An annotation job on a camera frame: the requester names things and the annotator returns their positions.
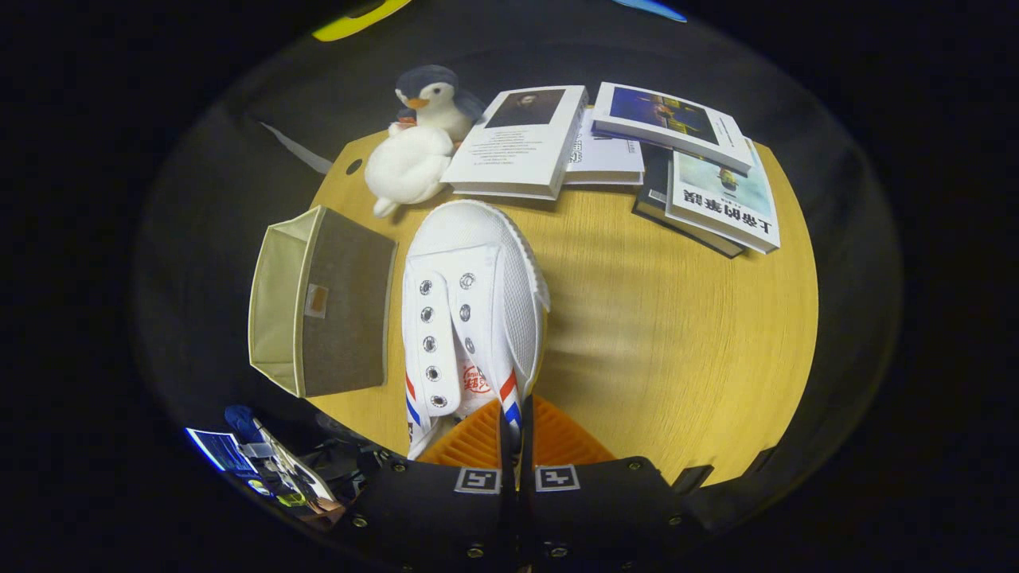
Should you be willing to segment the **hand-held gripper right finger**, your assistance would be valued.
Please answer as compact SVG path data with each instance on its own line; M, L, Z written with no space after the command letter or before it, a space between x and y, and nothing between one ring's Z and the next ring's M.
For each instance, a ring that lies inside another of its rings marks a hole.
M521 558L530 572L678 572L701 523L647 458L537 461L552 438L537 396L524 402Z

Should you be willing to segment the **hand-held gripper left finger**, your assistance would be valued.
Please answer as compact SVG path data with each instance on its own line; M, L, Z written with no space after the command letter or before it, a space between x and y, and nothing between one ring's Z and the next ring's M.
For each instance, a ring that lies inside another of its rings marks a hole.
M342 543L372 572L513 572L517 494L498 402L455 425L441 450L481 439L494 463L444 466L392 457L367 474Z

